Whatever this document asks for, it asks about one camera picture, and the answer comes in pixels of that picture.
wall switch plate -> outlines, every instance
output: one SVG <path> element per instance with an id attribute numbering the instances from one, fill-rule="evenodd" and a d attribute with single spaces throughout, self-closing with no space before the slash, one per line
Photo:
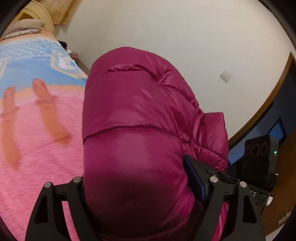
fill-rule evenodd
<path id="1" fill-rule="evenodd" d="M 231 79 L 231 75 L 227 70 L 224 70 L 224 72 L 220 75 L 220 78 L 227 83 Z"/>

headboard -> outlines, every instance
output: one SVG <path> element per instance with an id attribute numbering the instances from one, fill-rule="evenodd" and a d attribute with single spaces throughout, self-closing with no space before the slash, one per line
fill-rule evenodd
<path id="1" fill-rule="evenodd" d="M 27 18 L 40 19 L 45 22 L 44 30 L 55 35 L 54 24 L 48 11 L 37 1 L 31 1 L 20 13 L 12 20 L 11 24 Z"/>

pillow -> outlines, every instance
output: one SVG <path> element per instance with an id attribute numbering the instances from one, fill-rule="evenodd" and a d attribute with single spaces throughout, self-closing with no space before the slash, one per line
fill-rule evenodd
<path id="1" fill-rule="evenodd" d="M 26 34 L 37 34 L 39 33 L 40 30 L 35 28 L 35 29 L 26 29 L 26 30 L 18 30 L 18 31 L 14 31 L 10 34 L 7 34 L 3 40 L 5 39 L 10 39 L 10 38 L 13 38 L 13 37 L 17 37 L 17 36 L 22 36 L 22 35 L 26 35 Z"/>
<path id="2" fill-rule="evenodd" d="M 40 19 L 22 19 L 10 25 L 4 32 L 3 37 L 19 30 L 38 29 L 40 31 L 44 24 L 45 23 Z"/>

wooden floor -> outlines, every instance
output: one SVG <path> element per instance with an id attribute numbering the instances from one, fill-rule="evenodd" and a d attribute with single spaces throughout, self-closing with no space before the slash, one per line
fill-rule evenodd
<path id="1" fill-rule="evenodd" d="M 266 235 L 285 223 L 279 225 L 278 221 L 286 215 L 286 209 L 290 212 L 296 204 L 296 128 L 279 149 L 276 172 L 274 200 L 261 215 Z"/>

puffer jacket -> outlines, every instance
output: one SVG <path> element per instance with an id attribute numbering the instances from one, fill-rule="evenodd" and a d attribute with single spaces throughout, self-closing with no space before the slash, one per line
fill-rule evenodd
<path id="1" fill-rule="evenodd" d="M 103 239 L 187 241 L 202 207 L 188 186 L 183 156 L 227 168 L 223 114 L 202 112 L 167 60 L 124 47 L 90 70 L 82 134 L 86 202 Z M 213 240 L 226 214 L 224 203 Z"/>

